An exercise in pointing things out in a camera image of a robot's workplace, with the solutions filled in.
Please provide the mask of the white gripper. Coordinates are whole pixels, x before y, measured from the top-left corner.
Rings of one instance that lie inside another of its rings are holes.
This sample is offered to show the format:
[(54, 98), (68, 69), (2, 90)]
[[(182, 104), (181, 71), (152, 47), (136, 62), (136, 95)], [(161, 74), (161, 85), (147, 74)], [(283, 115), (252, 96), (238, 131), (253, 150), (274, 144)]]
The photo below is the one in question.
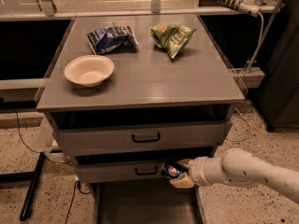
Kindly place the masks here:
[(177, 164), (184, 169), (189, 169), (188, 174), (183, 173), (170, 181), (170, 184), (177, 189), (191, 189), (195, 184), (197, 186), (211, 186), (222, 181), (220, 158), (198, 157), (193, 160), (180, 160), (177, 161)]

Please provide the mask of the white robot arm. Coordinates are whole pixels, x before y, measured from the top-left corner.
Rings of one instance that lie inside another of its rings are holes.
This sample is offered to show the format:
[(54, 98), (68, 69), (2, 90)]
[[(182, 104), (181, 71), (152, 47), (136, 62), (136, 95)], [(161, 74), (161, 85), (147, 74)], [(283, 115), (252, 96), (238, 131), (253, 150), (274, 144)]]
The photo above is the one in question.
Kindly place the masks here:
[(299, 203), (299, 173), (275, 166), (240, 149), (230, 148), (221, 157), (198, 157), (178, 162), (186, 171), (170, 184), (177, 189), (190, 189), (223, 184), (241, 188), (265, 185)]

